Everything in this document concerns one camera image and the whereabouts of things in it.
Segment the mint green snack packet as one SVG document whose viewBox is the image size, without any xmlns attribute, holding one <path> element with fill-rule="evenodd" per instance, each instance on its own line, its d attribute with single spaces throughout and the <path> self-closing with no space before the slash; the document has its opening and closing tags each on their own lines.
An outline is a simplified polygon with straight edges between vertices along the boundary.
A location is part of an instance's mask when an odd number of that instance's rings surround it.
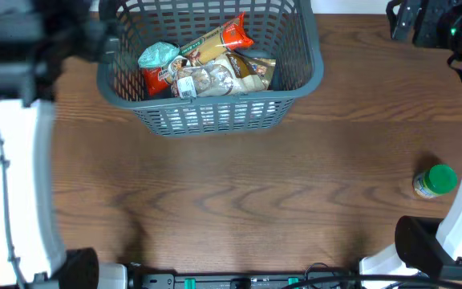
<svg viewBox="0 0 462 289">
<path fill-rule="evenodd" d="M 147 47 L 138 58 L 139 68 L 152 69 L 169 64 L 180 53 L 177 45 L 157 42 Z"/>
</svg>

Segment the gold foil herb snack bag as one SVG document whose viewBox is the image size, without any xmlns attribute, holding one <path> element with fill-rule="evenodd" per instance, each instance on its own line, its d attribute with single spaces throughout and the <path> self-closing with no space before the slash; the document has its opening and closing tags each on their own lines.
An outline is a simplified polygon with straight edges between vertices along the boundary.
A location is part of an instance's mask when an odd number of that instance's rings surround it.
<svg viewBox="0 0 462 289">
<path fill-rule="evenodd" d="M 270 88 L 271 81 L 274 77 L 274 70 L 276 67 L 275 59 L 264 59 L 264 58 L 252 58 L 245 55 L 241 55 L 242 58 L 247 60 L 252 66 L 253 70 L 260 77 L 261 81 L 265 85 L 265 89 Z"/>
</svg>

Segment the dried mushroom clear bag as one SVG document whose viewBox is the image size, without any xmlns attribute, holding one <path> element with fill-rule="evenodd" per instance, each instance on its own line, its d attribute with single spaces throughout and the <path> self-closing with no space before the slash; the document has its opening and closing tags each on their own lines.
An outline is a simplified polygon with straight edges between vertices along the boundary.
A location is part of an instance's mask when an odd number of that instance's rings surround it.
<svg viewBox="0 0 462 289">
<path fill-rule="evenodd" d="M 228 96 L 265 91 L 265 85 L 250 63 L 226 52 L 198 67 L 183 67 L 174 75 L 172 94 L 181 99 Z"/>
</svg>

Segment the red and gold pasta packet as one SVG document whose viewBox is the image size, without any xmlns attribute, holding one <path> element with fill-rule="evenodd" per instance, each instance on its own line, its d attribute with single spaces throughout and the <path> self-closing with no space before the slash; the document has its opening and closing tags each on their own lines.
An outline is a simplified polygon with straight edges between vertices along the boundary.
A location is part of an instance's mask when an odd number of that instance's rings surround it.
<svg viewBox="0 0 462 289">
<path fill-rule="evenodd" d="M 245 13 L 194 39 L 180 48 L 179 55 L 169 64 L 152 69 L 140 68 L 147 92 L 155 96 L 173 83 L 174 75 L 183 67 L 198 67 L 225 52 L 248 48 L 254 44 L 245 32 Z"/>
</svg>

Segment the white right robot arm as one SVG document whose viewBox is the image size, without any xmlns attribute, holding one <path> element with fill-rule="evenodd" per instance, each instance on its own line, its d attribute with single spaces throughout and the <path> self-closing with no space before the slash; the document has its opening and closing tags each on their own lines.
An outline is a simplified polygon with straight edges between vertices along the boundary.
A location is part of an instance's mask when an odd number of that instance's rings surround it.
<svg viewBox="0 0 462 289">
<path fill-rule="evenodd" d="M 391 38 L 412 34 L 416 47 L 447 49 L 462 62 L 462 0 L 396 0 L 387 4 Z M 456 74 L 462 83 L 462 70 Z M 462 280 L 462 180 L 443 219 L 403 216 L 395 242 L 359 263 L 359 288 L 433 288 Z"/>
</svg>

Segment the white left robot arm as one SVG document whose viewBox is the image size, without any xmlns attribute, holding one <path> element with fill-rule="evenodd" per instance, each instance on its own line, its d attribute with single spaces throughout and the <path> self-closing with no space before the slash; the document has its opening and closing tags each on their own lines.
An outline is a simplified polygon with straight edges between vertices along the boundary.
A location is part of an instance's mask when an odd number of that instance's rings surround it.
<svg viewBox="0 0 462 289">
<path fill-rule="evenodd" d="M 125 288 L 128 270 L 67 250 L 51 186 L 55 83 L 63 62 L 107 62 L 115 27 L 89 1 L 0 1 L 0 288 Z"/>
</svg>

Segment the green lid jar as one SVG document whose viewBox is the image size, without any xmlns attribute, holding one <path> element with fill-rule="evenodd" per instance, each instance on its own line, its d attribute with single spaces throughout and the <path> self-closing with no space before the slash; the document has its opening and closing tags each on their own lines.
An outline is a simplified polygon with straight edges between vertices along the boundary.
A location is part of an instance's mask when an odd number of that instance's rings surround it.
<svg viewBox="0 0 462 289">
<path fill-rule="evenodd" d="M 412 184 L 419 196 L 434 198 L 451 193 L 458 184 L 458 178 L 450 166 L 440 164 L 416 175 Z"/>
</svg>

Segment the grey plastic lattice basket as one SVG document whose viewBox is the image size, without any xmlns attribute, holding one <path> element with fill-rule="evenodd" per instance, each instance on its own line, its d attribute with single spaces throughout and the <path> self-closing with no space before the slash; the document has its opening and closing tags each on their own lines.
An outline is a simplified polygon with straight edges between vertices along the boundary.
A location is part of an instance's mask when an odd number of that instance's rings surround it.
<svg viewBox="0 0 462 289">
<path fill-rule="evenodd" d="M 98 11 L 101 20 L 118 26 L 120 40 L 112 61 L 98 66 L 99 92 L 161 136 L 271 128 L 323 77 L 318 28 L 308 1 L 119 0 L 99 2 Z M 149 95 L 138 66 L 147 47 L 159 41 L 187 44 L 239 14 L 245 16 L 245 32 L 254 41 L 239 54 L 276 61 L 266 91 L 188 99 L 169 90 Z"/>
</svg>

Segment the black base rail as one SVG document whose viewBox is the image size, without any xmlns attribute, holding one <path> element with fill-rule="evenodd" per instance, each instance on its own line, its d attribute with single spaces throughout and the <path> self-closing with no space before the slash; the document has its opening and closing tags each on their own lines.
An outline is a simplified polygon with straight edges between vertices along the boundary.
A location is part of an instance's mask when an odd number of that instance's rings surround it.
<svg viewBox="0 0 462 289">
<path fill-rule="evenodd" d="M 315 263 L 304 271 L 250 271 L 226 274 L 179 274 L 175 271 L 148 271 L 129 267 L 128 289 L 260 289 L 285 286 L 323 277 L 339 277 L 351 272 Z"/>
</svg>

